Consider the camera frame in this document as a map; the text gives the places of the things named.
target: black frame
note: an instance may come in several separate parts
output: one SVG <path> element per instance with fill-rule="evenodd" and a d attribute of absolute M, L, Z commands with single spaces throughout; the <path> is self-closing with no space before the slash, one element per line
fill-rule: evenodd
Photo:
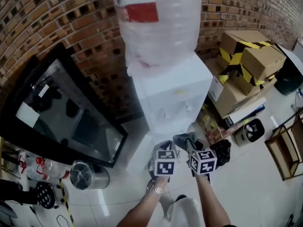
<path fill-rule="evenodd" d="M 94 159 L 74 149 L 68 148 L 47 136 L 36 132 L 15 116 L 22 102 L 28 96 L 31 87 L 56 59 L 60 61 L 71 79 L 93 106 L 123 136 L 112 163 Z M 83 160 L 88 163 L 100 164 L 113 168 L 128 134 L 125 129 L 116 122 L 115 118 L 110 115 L 101 99 L 97 96 L 78 69 L 68 53 L 68 50 L 62 43 L 59 43 L 39 63 L 33 59 L 28 61 L 1 111 L 0 135 L 14 145 L 57 162 L 71 165 L 75 160 Z"/>

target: bracelet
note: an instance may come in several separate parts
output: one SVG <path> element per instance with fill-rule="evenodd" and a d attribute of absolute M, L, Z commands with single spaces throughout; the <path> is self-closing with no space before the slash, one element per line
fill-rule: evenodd
<path fill-rule="evenodd" d="M 155 193 L 157 193 L 157 194 L 159 194 L 159 195 L 164 194 L 164 189 L 155 186 L 154 183 L 155 183 L 154 180 L 150 181 L 149 184 L 147 185 L 146 191 L 147 191 L 147 192 L 152 191 L 152 192 L 155 192 Z"/>

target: plastic water bottle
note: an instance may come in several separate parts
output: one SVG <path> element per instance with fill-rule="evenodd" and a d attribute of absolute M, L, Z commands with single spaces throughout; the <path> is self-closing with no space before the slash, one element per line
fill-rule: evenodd
<path fill-rule="evenodd" d="M 126 5 L 138 5 L 136 9 L 144 9 L 140 5 L 151 1 L 114 0 L 131 76 L 160 74 L 181 63 L 194 53 L 199 37 L 201 0 L 154 0 L 158 15 L 156 22 L 121 19 L 121 14 L 128 14 Z M 148 15 L 148 11 L 143 13 L 143 16 Z"/>
<path fill-rule="evenodd" d="M 39 173 L 55 178 L 68 177 L 71 169 L 68 165 L 42 157 L 36 157 L 36 163 L 42 168 L 42 172 Z"/>
<path fill-rule="evenodd" d="M 47 181 L 49 180 L 49 176 L 46 174 L 40 174 L 37 172 L 37 169 L 39 168 L 39 165 L 36 163 L 36 158 L 35 157 L 27 157 L 25 159 L 25 170 L 27 176 L 36 181 Z"/>

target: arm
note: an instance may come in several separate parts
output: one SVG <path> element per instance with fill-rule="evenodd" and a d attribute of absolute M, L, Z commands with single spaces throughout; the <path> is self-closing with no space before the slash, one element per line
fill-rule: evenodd
<path fill-rule="evenodd" d="M 204 175 L 196 175 L 202 212 L 206 227 L 223 227 L 230 225 L 226 211 L 215 196 L 212 187 Z"/>
<path fill-rule="evenodd" d="M 164 189 L 168 179 L 168 177 L 157 177 L 155 186 Z M 147 192 L 141 201 L 120 221 L 117 227 L 146 227 L 160 197 L 160 194 L 153 191 Z"/>

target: yellow and black caution tape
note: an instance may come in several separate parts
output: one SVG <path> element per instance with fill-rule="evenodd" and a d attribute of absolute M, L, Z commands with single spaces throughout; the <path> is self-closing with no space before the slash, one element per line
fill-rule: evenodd
<path fill-rule="evenodd" d="M 75 223 L 74 223 L 74 218 L 71 215 L 71 211 L 70 211 L 70 207 L 68 206 L 67 200 L 66 200 L 66 196 L 65 196 L 65 191 L 63 188 L 63 183 L 62 180 L 60 179 L 60 186 L 61 186 L 61 190 L 62 190 L 62 195 L 63 195 L 63 200 L 64 200 L 64 204 L 66 206 L 66 209 L 68 211 L 68 214 L 70 216 L 71 222 L 72 222 L 72 226 L 75 227 Z"/>
<path fill-rule="evenodd" d="M 224 69 L 222 73 L 219 75 L 219 81 L 221 83 L 225 83 L 229 78 L 232 71 L 238 71 L 247 82 L 251 83 L 253 86 L 258 86 L 263 84 L 267 80 L 271 80 L 275 77 L 275 75 L 269 76 L 266 80 L 255 80 L 253 75 L 241 64 L 241 58 L 245 48 L 254 48 L 254 49 L 261 49 L 265 46 L 272 46 L 274 45 L 270 41 L 263 41 L 263 42 L 237 42 L 236 48 L 234 50 L 234 54 L 229 54 L 223 48 L 220 48 L 219 54 L 225 59 L 229 64 Z"/>

